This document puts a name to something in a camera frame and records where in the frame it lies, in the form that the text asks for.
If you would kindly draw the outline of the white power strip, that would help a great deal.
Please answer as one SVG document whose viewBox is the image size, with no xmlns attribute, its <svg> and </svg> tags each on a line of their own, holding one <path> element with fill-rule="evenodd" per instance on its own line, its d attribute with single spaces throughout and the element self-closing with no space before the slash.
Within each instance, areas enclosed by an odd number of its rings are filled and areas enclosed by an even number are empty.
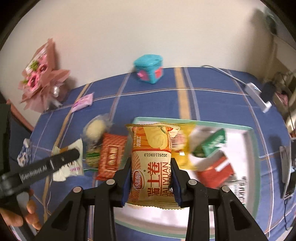
<svg viewBox="0 0 296 241">
<path fill-rule="evenodd" d="M 267 113 L 269 109 L 272 107 L 270 101 L 264 101 L 261 98 L 261 91 L 254 83 L 247 83 L 245 85 L 244 91 L 254 100 L 254 102 L 259 106 L 263 113 Z"/>
</svg>

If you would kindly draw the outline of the smartphone on stand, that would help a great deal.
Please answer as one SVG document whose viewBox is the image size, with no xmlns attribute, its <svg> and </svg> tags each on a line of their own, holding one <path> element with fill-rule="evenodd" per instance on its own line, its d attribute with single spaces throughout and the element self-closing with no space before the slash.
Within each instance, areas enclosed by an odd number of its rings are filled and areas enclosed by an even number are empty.
<svg viewBox="0 0 296 241">
<path fill-rule="evenodd" d="M 291 138 L 289 146 L 280 146 L 280 159 L 284 184 L 282 199 L 286 200 L 295 191 L 295 138 Z"/>
</svg>

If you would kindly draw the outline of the pink flower bouquet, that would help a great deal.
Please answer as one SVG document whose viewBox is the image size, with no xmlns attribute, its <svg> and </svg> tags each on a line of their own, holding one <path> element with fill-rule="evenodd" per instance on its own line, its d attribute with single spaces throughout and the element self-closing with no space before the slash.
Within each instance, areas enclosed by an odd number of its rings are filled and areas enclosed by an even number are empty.
<svg viewBox="0 0 296 241">
<path fill-rule="evenodd" d="M 34 53 L 22 71 L 18 88 L 23 91 L 21 102 L 25 109 L 43 113 L 62 105 L 69 87 L 66 80 L 70 70 L 56 67 L 55 42 L 52 38 Z"/>
</svg>

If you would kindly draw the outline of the yellow soft bread packet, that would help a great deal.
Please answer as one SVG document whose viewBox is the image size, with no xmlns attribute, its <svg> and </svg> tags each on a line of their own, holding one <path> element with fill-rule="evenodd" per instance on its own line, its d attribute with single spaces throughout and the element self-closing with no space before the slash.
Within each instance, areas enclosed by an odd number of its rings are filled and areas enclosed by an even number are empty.
<svg viewBox="0 0 296 241">
<path fill-rule="evenodd" d="M 196 170 L 192 164 L 190 154 L 190 134 L 196 127 L 195 123 L 178 123 L 180 130 L 171 139 L 171 157 L 175 158 L 178 167 L 185 170 Z"/>
</svg>

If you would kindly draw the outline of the orange yellow egg roll packet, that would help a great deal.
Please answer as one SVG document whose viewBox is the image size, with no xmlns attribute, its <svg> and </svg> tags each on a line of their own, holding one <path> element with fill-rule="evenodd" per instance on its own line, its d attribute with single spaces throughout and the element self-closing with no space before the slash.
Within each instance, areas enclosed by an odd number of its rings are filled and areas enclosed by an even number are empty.
<svg viewBox="0 0 296 241">
<path fill-rule="evenodd" d="M 132 137 L 132 187 L 128 203 L 178 209 L 171 190 L 171 140 L 180 127 L 166 123 L 128 124 Z"/>
</svg>

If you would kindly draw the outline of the red white snack box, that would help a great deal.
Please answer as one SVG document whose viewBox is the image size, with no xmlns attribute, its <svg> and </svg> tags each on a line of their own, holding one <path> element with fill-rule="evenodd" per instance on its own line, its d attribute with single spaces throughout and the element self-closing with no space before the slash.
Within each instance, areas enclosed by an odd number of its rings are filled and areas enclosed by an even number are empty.
<svg viewBox="0 0 296 241">
<path fill-rule="evenodd" d="M 197 171 L 197 178 L 206 187 L 218 188 L 234 174 L 235 172 L 229 159 L 224 155 L 206 170 Z"/>
</svg>

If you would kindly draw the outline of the green drink carton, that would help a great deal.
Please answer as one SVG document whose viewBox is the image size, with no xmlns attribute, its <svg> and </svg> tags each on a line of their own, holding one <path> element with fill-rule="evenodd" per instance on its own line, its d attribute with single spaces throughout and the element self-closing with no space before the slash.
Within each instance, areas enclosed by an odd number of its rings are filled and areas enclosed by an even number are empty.
<svg viewBox="0 0 296 241">
<path fill-rule="evenodd" d="M 201 144 L 198 144 L 192 151 L 192 155 L 198 158 L 207 158 L 216 151 L 225 146 L 226 132 L 224 128 L 217 130 L 206 138 Z"/>
</svg>

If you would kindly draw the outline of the blue white snack packet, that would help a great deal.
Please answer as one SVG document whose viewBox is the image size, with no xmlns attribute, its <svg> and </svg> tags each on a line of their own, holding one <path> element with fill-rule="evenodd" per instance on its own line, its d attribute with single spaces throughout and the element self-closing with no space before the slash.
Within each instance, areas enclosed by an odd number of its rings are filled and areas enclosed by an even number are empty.
<svg viewBox="0 0 296 241">
<path fill-rule="evenodd" d="M 20 167 L 24 167 L 30 164 L 31 153 L 32 153 L 31 141 L 29 138 L 25 138 L 23 140 L 22 149 L 17 156 L 18 165 Z"/>
</svg>

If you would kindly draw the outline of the green white snack packet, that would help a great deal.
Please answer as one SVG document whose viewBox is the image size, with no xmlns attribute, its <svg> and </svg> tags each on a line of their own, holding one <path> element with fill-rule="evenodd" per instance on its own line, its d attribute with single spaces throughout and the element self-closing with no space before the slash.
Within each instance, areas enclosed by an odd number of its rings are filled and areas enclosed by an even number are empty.
<svg viewBox="0 0 296 241">
<path fill-rule="evenodd" d="M 89 146 L 86 149 L 85 162 L 92 168 L 97 168 L 101 159 L 101 145 Z"/>
</svg>

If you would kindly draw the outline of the teal toy house box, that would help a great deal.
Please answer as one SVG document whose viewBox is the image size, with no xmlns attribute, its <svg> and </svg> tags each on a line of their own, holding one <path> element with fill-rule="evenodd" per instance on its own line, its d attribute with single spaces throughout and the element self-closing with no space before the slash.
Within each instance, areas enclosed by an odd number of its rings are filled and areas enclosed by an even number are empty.
<svg viewBox="0 0 296 241">
<path fill-rule="evenodd" d="M 140 81 L 150 84 L 157 83 L 163 76 L 163 58 L 160 55 L 145 54 L 133 62 Z"/>
</svg>

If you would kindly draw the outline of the black power adapter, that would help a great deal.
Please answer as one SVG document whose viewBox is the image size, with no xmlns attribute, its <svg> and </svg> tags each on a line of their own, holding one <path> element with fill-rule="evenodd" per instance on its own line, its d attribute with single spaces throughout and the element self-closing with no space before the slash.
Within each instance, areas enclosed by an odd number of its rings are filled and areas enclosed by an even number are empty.
<svg viewBox="0 0 296 241">
<path fill-rule="evenodd" d="M 263 100 L 263 102 L 267 103 L 273 99 L 273 95 L 276 91 L 276 86 L 273 82 L 267 82 L 263 85 L 260 98 Z"/>
</svg>

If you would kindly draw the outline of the orange red patterned packet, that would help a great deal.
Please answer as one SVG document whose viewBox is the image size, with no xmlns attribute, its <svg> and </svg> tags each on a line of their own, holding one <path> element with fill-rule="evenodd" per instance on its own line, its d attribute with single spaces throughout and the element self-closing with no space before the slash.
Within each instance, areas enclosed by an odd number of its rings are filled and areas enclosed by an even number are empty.
<svg viewBox="0 0 296 241">
<path fill-rule="evenodd" d="M 98 173 L 96 179 L 105 181 L 113 178 L 125 152 L 127 136 L 105 133 L 103 135 Z"/>
</svg>

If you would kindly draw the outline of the pink small snack packet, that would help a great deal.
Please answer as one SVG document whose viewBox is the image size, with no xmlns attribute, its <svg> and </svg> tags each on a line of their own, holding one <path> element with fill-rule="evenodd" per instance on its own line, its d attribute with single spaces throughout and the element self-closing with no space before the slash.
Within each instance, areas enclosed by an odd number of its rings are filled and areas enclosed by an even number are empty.
<svg viewBox="0 0 296 241">
<path fill-rule="evenodd" d="M 93 94 L 94 93 L 88 94 L 84 97 L 79 98 L 77 101 L 75 101 L 70 112 L 74 113 L 74 112 L 84 109 L 86 107 L 92 106 Z"/>
</svg>

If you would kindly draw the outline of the clear wrapped round pastry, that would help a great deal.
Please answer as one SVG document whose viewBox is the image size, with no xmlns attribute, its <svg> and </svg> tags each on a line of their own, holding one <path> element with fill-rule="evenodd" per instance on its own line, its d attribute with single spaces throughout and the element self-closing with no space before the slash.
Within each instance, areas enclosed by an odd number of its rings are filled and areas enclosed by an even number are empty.
<svg viewBox="0 0 296 241">
<path fill-rule="evenodd" d="M 97 145 L 103 134 L 110 131 L 112 125 L 113 123 L 108 113 L 95 116 L 83 129 L 83 141 L 88 146 Z"/>
</svg>

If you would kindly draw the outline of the blue plaid tablecloth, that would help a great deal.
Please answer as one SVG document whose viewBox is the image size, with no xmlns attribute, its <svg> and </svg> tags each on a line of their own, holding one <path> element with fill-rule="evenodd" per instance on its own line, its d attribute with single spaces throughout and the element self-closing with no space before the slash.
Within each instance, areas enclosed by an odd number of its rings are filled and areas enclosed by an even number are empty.
<svg viewBox="0 0 296 241">
<path fill-rule="evenodd" d="M 176 73 L 182 75 L 177 80 Z M 260 203 L 256 220 L 269 240 L 278 239 L 295 217 L 295 199 L 281 198 L 280 146 L 290 142 L 285 122 L 275 106 L 263 113 L 236 79 L 260 86 L 253 75 L 230 71 L 226 76 L 210 68 L 166 68 L 156 84 L 122 74 L 73 89 L 62 108 L 43 113 L 31 134 L 31 160 L 50 155 L 54 144 L 65 147 L 81 137 L 95 116 L 110 114 L 111 132 L 126 135 L 125 125 L 136 117 L 181 118 L 253 128 L 260 159 Z M 93 94 L 92 106 L 74 113 L 75 101 Z"/>
</svg>

